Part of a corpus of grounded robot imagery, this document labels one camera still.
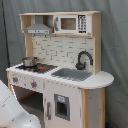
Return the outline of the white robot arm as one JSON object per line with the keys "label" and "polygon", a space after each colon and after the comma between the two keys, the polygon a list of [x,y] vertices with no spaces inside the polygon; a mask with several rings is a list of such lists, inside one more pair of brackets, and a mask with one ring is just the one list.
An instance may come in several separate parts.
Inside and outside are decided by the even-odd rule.
{"label": "white robot arm", "polygon": [[41,128],[39,119],[29,114],[0,80],[0,127]]}

